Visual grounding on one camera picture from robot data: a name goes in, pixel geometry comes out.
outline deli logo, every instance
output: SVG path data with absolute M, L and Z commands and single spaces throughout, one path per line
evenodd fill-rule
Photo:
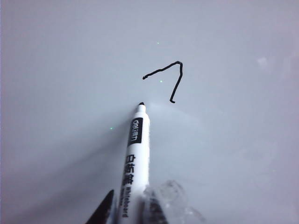
M 141 143 L 143 118 L 134 118 L 131 122 L 128 146 L 134 143 Z

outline whiteboard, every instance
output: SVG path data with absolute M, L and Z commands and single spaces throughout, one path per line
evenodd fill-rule
M 150 184 L 209 224 L 299 222 L 299 3 L 1 1 L 1 223 L 83 224 L 119 192 L 129 123 Z M 183 77 L 171 103 L 179 65 Z

